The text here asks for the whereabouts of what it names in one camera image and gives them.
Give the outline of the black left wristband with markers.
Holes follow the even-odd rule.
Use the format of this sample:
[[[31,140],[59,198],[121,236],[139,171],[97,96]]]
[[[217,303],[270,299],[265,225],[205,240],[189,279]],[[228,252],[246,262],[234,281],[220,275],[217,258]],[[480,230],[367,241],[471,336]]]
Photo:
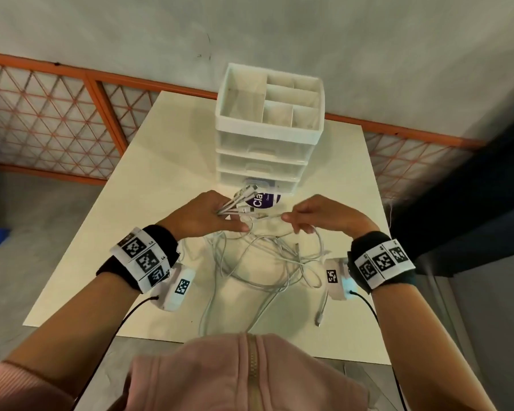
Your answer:
[[[114,274],[145,294],[170,277],[170,269],[178,258],[178,241],[166,228],[159,225],[134,228],[110,249],[110,257],[96,276]]]

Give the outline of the person's left forearm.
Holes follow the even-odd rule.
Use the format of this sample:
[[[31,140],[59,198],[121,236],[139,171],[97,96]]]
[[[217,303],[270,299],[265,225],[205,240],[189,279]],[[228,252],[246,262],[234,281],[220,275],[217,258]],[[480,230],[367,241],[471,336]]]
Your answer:
[[[119,276],[99,274],[5,361],[77,398],[140,295]]]

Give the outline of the black right wristband with markers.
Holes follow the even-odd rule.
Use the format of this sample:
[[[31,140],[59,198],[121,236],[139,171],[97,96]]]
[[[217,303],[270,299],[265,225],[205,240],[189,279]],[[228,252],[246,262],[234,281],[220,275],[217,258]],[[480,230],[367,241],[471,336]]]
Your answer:
[[[415,285],[414,263],[398,240],[380,231],[354,239],[348,260],[350,276],[367,294],[386,285]]]

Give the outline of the pink zip hoodie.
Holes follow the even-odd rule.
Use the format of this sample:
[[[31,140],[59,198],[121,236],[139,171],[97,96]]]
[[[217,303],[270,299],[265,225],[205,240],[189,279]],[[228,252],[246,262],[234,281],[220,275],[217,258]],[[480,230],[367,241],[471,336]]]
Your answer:
[[[75,398],[0,362],[0,411],[72,411]],[[369,390],[274,335],[193,339],[133,359],[107,411],[371,411]]]

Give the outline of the person's right forearm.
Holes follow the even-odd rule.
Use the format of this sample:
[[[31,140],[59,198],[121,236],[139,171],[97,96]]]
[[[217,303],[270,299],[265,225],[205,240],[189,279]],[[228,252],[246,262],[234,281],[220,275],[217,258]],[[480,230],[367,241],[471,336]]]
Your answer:
[[[386,285],[371,296],[393,371],[412,411],[496,411],[415,286]]]

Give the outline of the black wristband with markers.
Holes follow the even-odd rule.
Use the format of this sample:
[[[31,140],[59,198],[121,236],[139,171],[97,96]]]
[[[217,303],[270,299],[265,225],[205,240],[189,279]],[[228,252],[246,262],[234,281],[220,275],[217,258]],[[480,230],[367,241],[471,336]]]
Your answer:
[[[398,240],[380,231],[354,239],[348,260],[350,276],[367,294],[386,285],[415,285],[414,263]]]
[[[178,258],[178,241],[166,228],[159,225],[134,228],[110,249],[110,257],[96,276],[114,274],[145,294],[170,277],[170,269]]]

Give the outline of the dark furniture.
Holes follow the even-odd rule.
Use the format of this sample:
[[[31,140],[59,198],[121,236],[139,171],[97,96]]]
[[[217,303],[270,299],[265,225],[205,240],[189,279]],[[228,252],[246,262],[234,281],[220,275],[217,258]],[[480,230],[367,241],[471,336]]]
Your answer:
[[[452,277],[514,255],[514,123],[395,215],[418,275]]]

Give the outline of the white plastic drawer organizer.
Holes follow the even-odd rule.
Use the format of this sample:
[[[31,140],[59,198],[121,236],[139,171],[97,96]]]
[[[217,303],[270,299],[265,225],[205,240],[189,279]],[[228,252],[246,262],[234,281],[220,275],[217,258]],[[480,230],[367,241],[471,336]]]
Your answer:
[[[229,63],[215,106],[219,183],[293,194],[324,129],[321,78]]]

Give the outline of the person's right hand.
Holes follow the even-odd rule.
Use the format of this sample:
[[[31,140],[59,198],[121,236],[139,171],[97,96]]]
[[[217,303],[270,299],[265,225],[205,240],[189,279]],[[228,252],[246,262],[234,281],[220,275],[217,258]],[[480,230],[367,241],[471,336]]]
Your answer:
[[[292,222],[309,223],[316,229],[341,232],[352,239],[380,231],[367,215],[320,194],[299,202],[291,211],[281,214],[281,220],[291,226]]]

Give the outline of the orange metal mesh fence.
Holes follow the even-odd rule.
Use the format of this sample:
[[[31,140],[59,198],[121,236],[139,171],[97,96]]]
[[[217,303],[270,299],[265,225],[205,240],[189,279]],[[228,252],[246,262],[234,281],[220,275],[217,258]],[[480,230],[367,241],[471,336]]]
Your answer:
[[[0,54],[0,170],[104,185],[161,92],[217,93]],[[326,113],[364,132],[384,201],[422,194],[483,148],[459,138]]]

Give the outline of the person's left hand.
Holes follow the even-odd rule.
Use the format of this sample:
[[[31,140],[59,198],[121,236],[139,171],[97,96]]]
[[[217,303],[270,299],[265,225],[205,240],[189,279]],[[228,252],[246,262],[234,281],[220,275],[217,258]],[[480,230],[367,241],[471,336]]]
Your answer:
[[[156,225],[167,229],[177,241],[220,232],[214,231],[214,219],[228,219],[227,215],[220,215],[218,211],[229,201],[228,197],[214,190],[203,192]],[[236,215],[229,219],[240,220]]]

